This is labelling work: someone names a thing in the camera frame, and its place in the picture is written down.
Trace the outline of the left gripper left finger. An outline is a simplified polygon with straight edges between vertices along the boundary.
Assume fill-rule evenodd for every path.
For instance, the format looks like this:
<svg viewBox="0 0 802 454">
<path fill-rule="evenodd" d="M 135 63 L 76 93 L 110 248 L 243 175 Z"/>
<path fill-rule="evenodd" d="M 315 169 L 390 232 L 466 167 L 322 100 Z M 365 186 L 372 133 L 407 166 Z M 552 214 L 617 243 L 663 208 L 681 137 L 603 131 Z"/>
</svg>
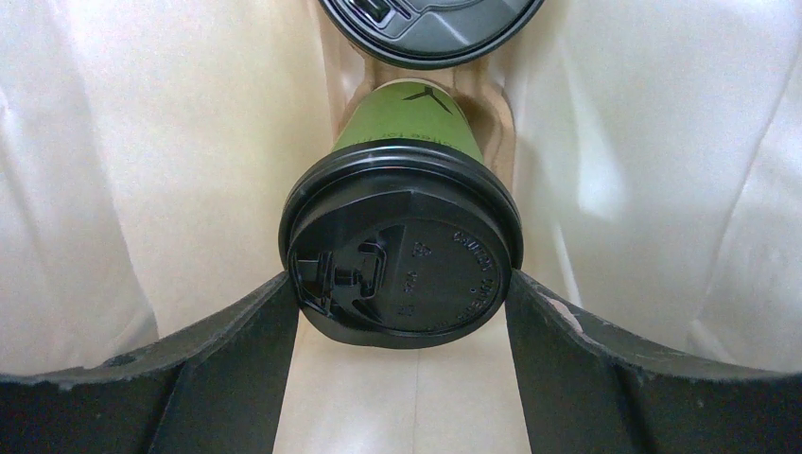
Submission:
<svg viewBox="0 0 802 454">
<path fill-rule="evenodd" d="M 270 453 L 298 324 L 280 274 L 92 368 L 1 378 L 5 453 Z"/>
</svg>

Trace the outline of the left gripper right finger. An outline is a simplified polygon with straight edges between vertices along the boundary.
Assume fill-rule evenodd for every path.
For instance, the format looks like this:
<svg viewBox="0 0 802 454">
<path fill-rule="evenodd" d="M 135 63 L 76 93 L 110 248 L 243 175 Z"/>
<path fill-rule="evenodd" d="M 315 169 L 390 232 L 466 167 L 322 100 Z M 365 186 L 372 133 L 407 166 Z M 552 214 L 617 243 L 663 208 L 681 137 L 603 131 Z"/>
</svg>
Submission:
<svg viewBox="0 0 802 454">
<path fill-rule="evenodd" d="M 527 274 L 506 305 L 534 453 L 797 453 L 801 376 L 641 338 Z"/>
</svg>

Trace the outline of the black plastic cup lid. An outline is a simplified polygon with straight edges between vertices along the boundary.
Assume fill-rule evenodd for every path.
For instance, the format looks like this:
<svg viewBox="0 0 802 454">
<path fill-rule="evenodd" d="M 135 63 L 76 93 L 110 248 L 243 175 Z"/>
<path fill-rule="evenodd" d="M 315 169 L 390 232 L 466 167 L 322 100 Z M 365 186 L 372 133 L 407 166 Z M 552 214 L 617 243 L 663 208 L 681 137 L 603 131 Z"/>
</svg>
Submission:
<svg viewBox="0 0 802 454">
<path fill-rule="evenodd" d="M 331 152 L 291 189 L 279 251 L 326 337 L 422 349 L 476 331 L 522 265 L 521 218 L 481 160 L 412 139 Z"/>
</svg>

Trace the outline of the brown paper bag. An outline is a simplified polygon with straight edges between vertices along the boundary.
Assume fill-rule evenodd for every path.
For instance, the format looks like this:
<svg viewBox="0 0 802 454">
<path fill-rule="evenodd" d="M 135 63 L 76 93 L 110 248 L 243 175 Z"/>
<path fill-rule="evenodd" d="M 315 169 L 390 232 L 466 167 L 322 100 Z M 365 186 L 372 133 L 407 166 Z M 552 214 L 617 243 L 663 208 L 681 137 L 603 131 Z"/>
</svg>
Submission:
<svg viewBox="0 0 802 454">
<path fill-rule="evenodd" d="M 331 148 L 314 1 L 1 5 L 1 378 L 92 369 L 282 274 Z M 643 339 L 801 376 L 801 5 L 548 1 L 488 57 L 523 273 Z M 534 453 L 505 306 L 425 350 L 298 324 L 270 453 Z"/>
</svg>

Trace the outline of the green paper coffee cup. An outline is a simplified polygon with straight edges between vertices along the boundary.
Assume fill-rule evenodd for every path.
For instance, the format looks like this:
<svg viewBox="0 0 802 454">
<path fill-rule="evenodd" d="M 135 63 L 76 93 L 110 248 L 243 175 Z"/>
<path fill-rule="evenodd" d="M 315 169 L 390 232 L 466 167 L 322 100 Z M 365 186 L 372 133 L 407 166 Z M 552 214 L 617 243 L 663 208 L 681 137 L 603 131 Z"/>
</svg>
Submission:
<svg viewBox="0 0 802 454">
<path fill-rule="evenodd" d="M 432 142 L 484 162 L 461 107 L 446 91 L 422 79 L 388 82 L 365 96 L 333 149 L 387 139 Z"/>
</svg>

